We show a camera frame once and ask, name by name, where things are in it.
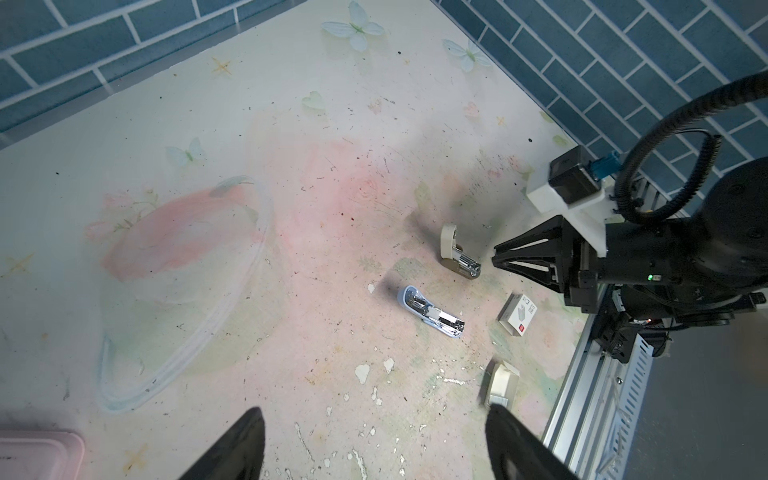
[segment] table surface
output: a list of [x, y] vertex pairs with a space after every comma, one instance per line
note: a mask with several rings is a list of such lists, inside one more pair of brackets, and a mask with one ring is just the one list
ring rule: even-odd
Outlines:
[[[362, 53], [320, 27], [347, 4], [311, 0], [0, 151], [3, 428], [79, 433], [82, 478], [176, 478], [259, 406], [262, 478], [491, 478], [495, 358], [542, 433], [585, 316], [490, 257], [574, 143], [498, 67], [462, 71], [429, 0], [362, 6], [385, 30]], [[477, 280], [438, 262], [448, 222]], [[523, 337], [496, 321], [513, 292]]]

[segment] small cardboard box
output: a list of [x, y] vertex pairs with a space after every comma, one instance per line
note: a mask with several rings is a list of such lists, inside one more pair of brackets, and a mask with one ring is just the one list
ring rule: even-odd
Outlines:
[[533, 315], [536, 305], [525, 295], [512, 294], [502, 310], [499, 321], [512, 335], [523, 336]]

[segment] tile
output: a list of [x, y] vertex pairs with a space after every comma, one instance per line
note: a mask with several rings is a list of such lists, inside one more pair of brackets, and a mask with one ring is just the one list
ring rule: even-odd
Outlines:
[[640, 107], [640, 101], [600, 62], [587, 70], [582, 78], [622, 117], [626, 117]]
[[752, 105], [757, 107], [765, 115], [768, 115], [768, 98], [763, 98], [762, 100], [754, 101], [752, 102]]
[[544, 3], [574, 30], [581, 25], [592, 11], [586, 4], [575, 2], [574, 0], [544, 0]]
[[722, 86], [723, 83], [720, 80], [717, 80], [707, 67], [701, 67], [678, 85], [680, 85], [680, 88], [682, 88], [685, 93], [689, 94], [691, 98], [696, 98], [708, 91], [712, 91], [715, 88]]
[[690, 199], [685, 207], [683, 207], [683, 210], [685, 210], [685, 213], [692, 217], [696, 211], [699, 210], [699, 207], [701, 207], [703, 202], [704, 200], [701, 200], [698, 196], [695, 196]]
[[627, 36], [672, 79], [678, 79], [699, 61], [651, 15], [645, 15]]
[[[627, 119], [627, 123], [632, 125], [640, 135], [645, 135], [658, 121], [659, 119], [656, 118], [656, 115], [652, 114], [647, 108], [638, 111]], [[669, 137], [656, 150], [664, 155], [664, 158], [671, 160], [689, 152], [690, 148], [686, 147], [679, 138]]]
[[136, 45], [122, 18], [22, 51], [13, 58], [39, 84]]
[[757, 73], [765, 64], [714, 13], [683, 33], [731, 81]]
[[656, 182], [661, 190], [666, 192], [677, 190], [683, 186], [683, 181], [655, 154], [648, 155], [648, 158], [640, 166], [640, 170], [646, 177]]
[[137, 0], [53, 0], [69, 25], [130, 5]]
[[142, 41], [195, 19], [194, 8], [189, 0], [160, 0], [129, 16]]
[[0, 100], [5, 100], [24, 90], [29, 89], [29, 85], [16, 70], [5, 60], [0, 60]]
[[643, 67], [627, 79], [627, 83], [660, 114], [666, 115], [685, 103], [685, 100], [651, 67]]
[[701, 0], [648, 0], [648, 3], [678, 30], [704, 10]]
[[485, 28], [485, 23], [477, 17], [462, 0], [442, 0], [440, 6], [469, 33], [469, 36], [477, 40]]
[[628, 74], [642, 59], [596, 15], [579, 32], [590, 47], [619, 75]]
[[745, 30], [768, 15], [768, 2], [764, 0], [715, 0], [715, 3]]
[[512, 42], [515, 48], [528, 59], [539, 71], [544, 68], [552, 54], [544, 48], [538, 40], [531, 37], [526, 30], [522, 30], [515, 41]]
[[553, 103], [549, 112], [558, 123], [571, 131], [581, 144], [588, 144], [598, 135], [590, 124], [584, 121], [580, 114], [574, 111], [562, 98]]
[[752, 37], [763, 51], [768, 51], [768, 22], [765, 22], [760, 27], [752, 30], [750, 37]]
[[5, 0], [0, 9], [0, 50], [61, 28], [42, 0]]
[[520, 23], [507, 12], [498, 0], [472, 0], [472, 6], [485, 20], [498, 30], [505, 40], [511, 40]]
[[746, 121], [752, 120], [755, 118], [755, 114], [752, 113], [746, 105], [739, 105], [738, 107], [722, 111], [712, 118], [728, 131], [733, 130]]
[[224, 12], [221, 15], [206, 20], [192, 28], [180, 31], [176, 35], [172, 35], [157, 43], [153, 43], [148, 47], [144, 47], [139, 51], [135, 51], [132, 54], [118, 58], [117, 60], [100, 67], [99, 70], [107, 81], [113, 81], [116, 78], [129, 74], [145, 65], [149, 65], [159, 58], [163, 58], [177, 50], [181, 50], [202, 38], [206, 38], [207, 36], [234, 24], [234, 15], [232, 15], [231, 12]]
[[200, 15], [208, 15], [219, 8], [232, 5], [236, 1], [237, 0], [197, 0], [197, 9], [200, 10]]
[[505, 0], [507, 6], [565, 63], [575, 71], [582, 71], [593, 57], [573, 35], [568, 33], [535, 0]]
[[603, 138], [590, 145], [589, 149], [592, 151], [592, 154], [595, 158], [602, 158], [608, 155], [610, 152], [614, 151], [614, 148], [611, 146], [611, 144], [606, 142]]
[[96, 75], [88, 72], [11, 104], [0, 110], [0, 131], [6, 131], [11, 127], [15, 127], [30, 118], [36, 117], [100, 86], [101, 83], [99, 83]]
[[720, 145], [720, 153], [715, 159], [715, 167], [725, 170], [745, 160], [746, 158], [728, 140], [723, 140], [723, 144]]
[[696, 165], [698, 159], [699, 157], [694, 152], [690, 152], [690, 154], [672, 163], [672, 165], [688, 178], [691, 172], [694, 171], [694, 165]]
[[485, 33], [481, 45], [485, 47], [497, 63], [506, 68], [507, 72], [511, 75], [514, 75], [513, 80], [516, 80], [523, 88], [527, 89], [539, 103], [547, 105], [558, 96], [538, 76], [538, 73], [531, 70], [522, 58], [518, 57], [493, 31]]
[[557, 60], [544, 71], [544, 76], [579, 110], [592, 105], [595, 97], [581, 82], [571, 75]]
[[586, 115], [622, 152], [629, 151], [637, 143], [637, 137], [605, 105], [595, 105]]
[[643, 11], [635, 0], [593, 0], [617, 27], [624, 30]]
[[756, 121], [732, 133], [733, 139], [750, 152], [753, 157], [768, 157], [768, 126]]
[[283, 3], [284, 0], [253, 0], [240, 7], [237, 7], [237, 19], [243, 21], [257, 13], [267, 10], [269, 7]]

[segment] star print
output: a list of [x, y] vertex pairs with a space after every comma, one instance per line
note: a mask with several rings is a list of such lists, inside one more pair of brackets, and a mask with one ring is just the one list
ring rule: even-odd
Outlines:
[[214, 59], [217, 65], [216, 70], [214, 70], [214, 73], [216, 73], [217, 71], [225, 71], [226, 73], [232, 75], [232, 72], [227, 70], [227, 66], [230, 64], [230, 62], [232, 62], [231, 60], [227, 60], [224, 63], [221, 63], [215, 57], [212, 57], [212, 58]]
[[11, 269], [9, 271], [5, 272], [3, 275], [0, 275], [0, 278], [3, 278], [4, 276], [8, 276], [8, 275], [10, 275], [11, 273], [14, 273], [14, 272], [27, 272], [28, 271], [27, 270], [27, 266], [29, 265], [29, 262], [32, 260], [32, 256], [33, 255], [35, 255], [35, 254], [34, 253], [30, 253], [29, 255], [24, 257], [23, 260], [18, 261], [18, 262], [13, 257], [6, 257], [6, 260], [12, 266], [11, 266]]

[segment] staple box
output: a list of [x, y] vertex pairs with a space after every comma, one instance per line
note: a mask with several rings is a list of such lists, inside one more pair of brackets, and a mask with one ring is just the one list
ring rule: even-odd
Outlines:
[[499, 321], [512, 335], [523, 336], [536, 314], [536, 305], [525, 295], [512, 294]]

